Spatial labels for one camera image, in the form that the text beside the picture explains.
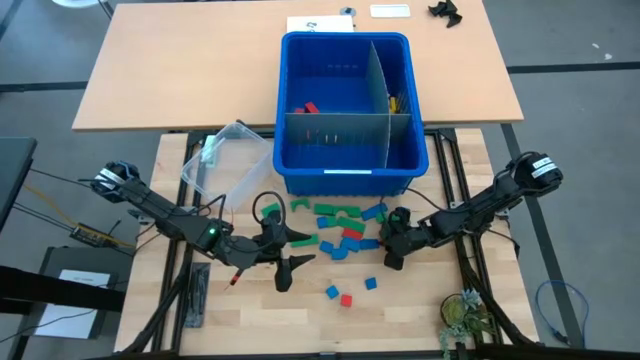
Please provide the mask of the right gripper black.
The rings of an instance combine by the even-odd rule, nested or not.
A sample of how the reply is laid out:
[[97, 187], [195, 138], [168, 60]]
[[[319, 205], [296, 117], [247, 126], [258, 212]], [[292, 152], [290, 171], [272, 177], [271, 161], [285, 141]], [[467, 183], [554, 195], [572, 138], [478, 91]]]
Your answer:
[[[400, 221], [391, 221], [391, 215], [398, 215]], [[422, 249], [431, 243], [431, 234], [424, 227], [413, 227], [410, 222], [411, 211], [404, 207], [396, 207], [381, 224], [380, 240], [388, 251], [384, 257], [384, 265], [393, 270], [402, 270], [404, 257]]]

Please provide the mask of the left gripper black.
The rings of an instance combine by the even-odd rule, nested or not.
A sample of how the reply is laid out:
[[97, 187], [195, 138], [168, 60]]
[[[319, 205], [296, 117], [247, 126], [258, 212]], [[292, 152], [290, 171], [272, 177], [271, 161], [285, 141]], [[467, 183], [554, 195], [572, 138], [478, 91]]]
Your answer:
[[[306, 241], [311, 238], [309, 234], [304, 234], [289, 227], [285, 228], [286, 241], [295, 243]], [[282, 249], [285, 246], [284, 240], [271, 239], [261, 243], [260, 235], [254, 238], [244, 236], [223, 236], [220, 238], [219, 260], [227, 265], [236, 268], [250, 268], [256, 264], [276, 262], [277, 270], [274, 276], [274, 283], [278, 292], [287, 292], [293, 283], [292, 273], [303, 264], [316, 258], [315, 254], [289, 256], [282, 258]]]

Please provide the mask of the clear plastic container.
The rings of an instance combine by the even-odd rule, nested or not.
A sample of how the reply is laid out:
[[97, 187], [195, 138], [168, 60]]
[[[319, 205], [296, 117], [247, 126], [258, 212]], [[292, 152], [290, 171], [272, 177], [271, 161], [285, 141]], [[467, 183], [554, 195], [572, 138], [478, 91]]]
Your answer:
[[208, 135], [183, 166], [181, 178], [204, 199], [226, 195], [225, 208], [239, 211], [271, 174], [273, 144], [240, 122]]

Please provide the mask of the grey slotted divider panel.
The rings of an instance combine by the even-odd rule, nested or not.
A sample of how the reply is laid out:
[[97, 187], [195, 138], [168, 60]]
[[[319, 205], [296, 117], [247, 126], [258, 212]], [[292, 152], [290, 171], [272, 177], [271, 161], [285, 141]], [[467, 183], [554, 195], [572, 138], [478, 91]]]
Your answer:
[[373, 113], [377, 117], [375, 120], [376, 144], [380, 146], [380, 160], [377, 167], [386, 168], [391, 127], [389, 100], [384, 72], [373, 42], [369, 44], [366, 81], [372, 100]]
[[387, 150], [409, 128], [408, 114], [286, 113], [285, 138], [295, 145], [371, 145]]

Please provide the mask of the artificial potted plant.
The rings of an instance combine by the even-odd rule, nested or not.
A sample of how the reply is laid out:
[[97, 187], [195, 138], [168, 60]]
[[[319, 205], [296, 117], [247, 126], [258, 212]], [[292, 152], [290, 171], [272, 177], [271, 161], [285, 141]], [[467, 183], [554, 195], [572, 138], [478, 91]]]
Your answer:
[[439, 335], [444, 360], [451, 360], [450, 339], [464, 344], [468, 338], [497, 333], [490, 324], [493, 316], [475, 289], [465, 289], [445, 298], [440, 306], [440, 316], [444, 322]]

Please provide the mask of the dark grey rectangular plate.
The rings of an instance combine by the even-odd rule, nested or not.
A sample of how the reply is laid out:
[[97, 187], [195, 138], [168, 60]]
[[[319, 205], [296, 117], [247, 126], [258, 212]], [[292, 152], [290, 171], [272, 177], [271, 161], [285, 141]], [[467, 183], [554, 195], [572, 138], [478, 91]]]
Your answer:
[[194, 263], [189, 282], [185, 314], [185, 328], [201, 328], [206, 312], [210, 263]]

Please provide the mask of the blue plastic bin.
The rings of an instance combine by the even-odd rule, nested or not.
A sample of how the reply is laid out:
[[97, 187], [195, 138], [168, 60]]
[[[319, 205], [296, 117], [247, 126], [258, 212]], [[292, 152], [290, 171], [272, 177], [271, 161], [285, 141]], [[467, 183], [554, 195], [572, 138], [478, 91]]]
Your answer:
[[[366, 71], [369, 44], [378, 53], [398, 112], [412, 121], [390, 143], [386, 168], [378, 168], [380, 147], [295, 145], [285, 138], [284, 118], [313, 102], [319, 113], [374, 114]], [[408, 39], [395, 32], [286, 34], [281, 64], [273, 165], [287, 191], [298, 196], [396, 196], [429, 167], [424, 126]], [[330, 175], [325, 169], [372, 170], [371, 175]]]

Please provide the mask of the white paper note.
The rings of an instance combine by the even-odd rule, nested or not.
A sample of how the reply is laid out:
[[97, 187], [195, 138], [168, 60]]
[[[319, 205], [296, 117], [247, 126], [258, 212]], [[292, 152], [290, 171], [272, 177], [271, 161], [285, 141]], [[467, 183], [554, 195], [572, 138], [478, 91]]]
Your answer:
[[106, 288], [111, 280], [111, 275], [108, 273], [63, 269], [59, 275], [59, 279]]

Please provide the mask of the light wooden desk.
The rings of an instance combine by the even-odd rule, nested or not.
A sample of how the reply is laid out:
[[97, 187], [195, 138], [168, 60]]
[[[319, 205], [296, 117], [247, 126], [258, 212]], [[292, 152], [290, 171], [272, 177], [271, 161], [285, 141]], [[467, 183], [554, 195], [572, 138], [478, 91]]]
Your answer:
[[[120, 4], [73, 122], [76, 131], [196, 129], [274, 122], [280, 44], [290, 16], [355, 10], [360, 32], [410, 43], [424, 122], [514, 123], [524, 115], [483, 0], [453, 0], [460, 24], [429, 14], [437, 0], [282, 0]], [[407, 4], [409, 18], [370, 6]]]

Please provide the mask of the white paper sheet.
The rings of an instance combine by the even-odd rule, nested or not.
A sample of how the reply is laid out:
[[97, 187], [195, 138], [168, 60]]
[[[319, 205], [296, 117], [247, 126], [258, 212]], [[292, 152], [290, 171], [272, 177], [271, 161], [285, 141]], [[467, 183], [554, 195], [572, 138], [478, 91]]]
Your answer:
[[353, 32], [353, 18], [349, 15], [290, 16], [286, 31], [291, 32]]

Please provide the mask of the black equipment case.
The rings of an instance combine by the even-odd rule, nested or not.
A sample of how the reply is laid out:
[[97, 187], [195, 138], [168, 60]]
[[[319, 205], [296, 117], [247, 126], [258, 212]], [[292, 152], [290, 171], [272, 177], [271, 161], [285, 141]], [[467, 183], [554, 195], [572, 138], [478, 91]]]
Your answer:
[[[43, 274], [59, 278], [63, 269], [111, 275], [108, 289], [124, 290], [129, 277], [131, 259], [128, 255], [103, 248], [59, 247], [47, 250]], [[36, 312], [40, 337], [95, 339], [103, 327], [106, 311], [89, 308], [46, 304]]]

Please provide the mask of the black beam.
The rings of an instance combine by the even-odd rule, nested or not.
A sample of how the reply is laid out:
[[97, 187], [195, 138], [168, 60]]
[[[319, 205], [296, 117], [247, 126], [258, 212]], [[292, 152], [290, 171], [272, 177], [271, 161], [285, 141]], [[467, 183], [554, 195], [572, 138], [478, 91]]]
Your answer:
[[0, 266], [0, 313], [29, 315], [36, 303], [120, 312], [125, 293]]

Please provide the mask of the black side desk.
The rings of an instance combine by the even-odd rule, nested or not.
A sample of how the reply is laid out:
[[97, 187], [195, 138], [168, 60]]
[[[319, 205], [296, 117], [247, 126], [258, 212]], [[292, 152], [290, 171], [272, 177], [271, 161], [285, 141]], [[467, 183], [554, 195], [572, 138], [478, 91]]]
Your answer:
[[0, 232], [33, 162], [37, 140], [0, 137]]

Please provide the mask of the black plastic bracket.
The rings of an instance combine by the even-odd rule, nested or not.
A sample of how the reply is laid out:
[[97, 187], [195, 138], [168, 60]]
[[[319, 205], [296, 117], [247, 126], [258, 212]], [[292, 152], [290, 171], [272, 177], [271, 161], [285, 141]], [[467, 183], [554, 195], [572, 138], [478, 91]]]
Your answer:
[[463, 19], [463, 16], [458, 13], [458, 8], [452, 0], [439, 1], [435, 6], [428, 6], [427, 9], [434, 17], [447, 17], [447, 28], [458, 25]]

